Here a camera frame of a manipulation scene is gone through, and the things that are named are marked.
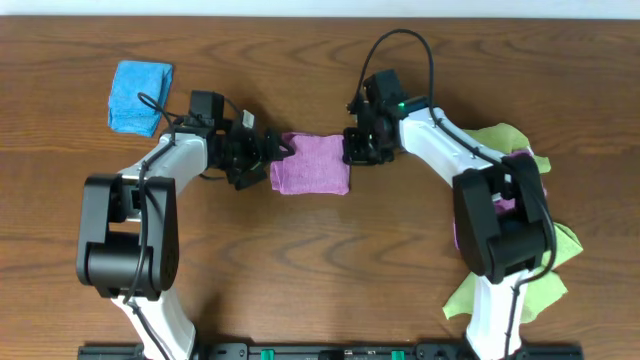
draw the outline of blue cloth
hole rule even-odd
[[[173,75],[170,64],[124,60],[118,64],[109,96],[109,127],[119,133],[153,136],[162,113],[143,104],[143,92],[164,107]]]

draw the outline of white background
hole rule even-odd
[[[0,15],[640,19],[640,0],[0,0]]]

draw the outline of wood grain surface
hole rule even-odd
[[[587,358],[640,357],[640,23],[538,20],[0,18],[0,358],[72,359],[85,342],[135,342],[125,316],[75,275],[82,186],[156,139],[107,127],[120,60],[175,64],[168,109],[215,90],[282,131],[340,133],[372,43],[416,30],[435,52],[436,101],[454,123],[507,122],[553,170],[556,221],[585,251],[569,293],[522,327],[579,341]],[[426,91],[412,39],[384,43]],[[179,199],[181,302],[204,337],[256,342],[458,338],[441,307],[467,275],[447,185],[411,155],[353,169],[351,192],[282,196],[193,181]]]

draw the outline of light green towel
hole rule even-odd
[[[498,124],[481,130],[465,130],[465,132],[484,146],[504,154],[510,154],[521,149],[530,149],[529,139],[511,125]],[[541,174],[551,170],[548,158],[534,156],[534,159]],[[581,253],[582,245],[571,229],[558,223],[554,225],[558,241],[555,268]],[[549,252],[542,257],[542,266],[545,266],[548,261]],[[469,274],[462,282],[462,285],[451,295],[447,304],[442,308],[447,319],[458,314],[471,314],[473,312],[475,279],[474,274]],[[554,272],[550,272],[542,279],[530,283],[524,300],[521,322],[529,323],[535,320],[542,310],[558,301],[566,293],[567,288],[558,274]]]

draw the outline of purple cloth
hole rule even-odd
[[[523,149],[523,150],[516,150],[512,152],[511,154],[509,154],[509,157],[518,156],[520,154],[527,154],[529,156],[532,155],[531,151]],[[545,189],[544,186],[542,187],[542,191],[544,191],[544,196],[547,196],[547,189]],[[516,199],[511,199],[511,200],[500,199],[493,203],[493,207],[496,209],[496,214],[500,215],[516,207]],[[460,250],[460,247],[458,246],[458,237],[456,235],[455,220],[453,222],[453,242],[456,244],[456,249]]]
[[[342,162],[342,135],[285,133],[295,155],[271,163],[271,187],[284,195],[349,192],[349,166]]]

